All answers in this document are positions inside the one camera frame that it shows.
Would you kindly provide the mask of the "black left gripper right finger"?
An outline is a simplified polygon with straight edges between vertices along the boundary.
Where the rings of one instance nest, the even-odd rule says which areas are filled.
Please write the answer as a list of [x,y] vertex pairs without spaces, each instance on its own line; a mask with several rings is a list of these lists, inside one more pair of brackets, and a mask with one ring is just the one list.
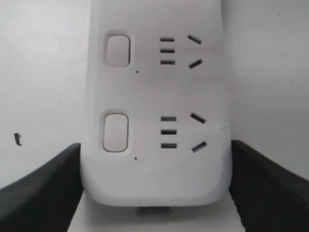
[[307,232],[309,182],[233,140],[229,187],[247,232]]

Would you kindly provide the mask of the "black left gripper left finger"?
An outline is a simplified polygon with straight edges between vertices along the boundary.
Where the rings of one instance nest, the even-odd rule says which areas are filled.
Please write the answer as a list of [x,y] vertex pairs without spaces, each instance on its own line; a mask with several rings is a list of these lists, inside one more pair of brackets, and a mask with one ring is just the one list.
[[75,143],[0,190],[2,232],[66,232],[83,194]]

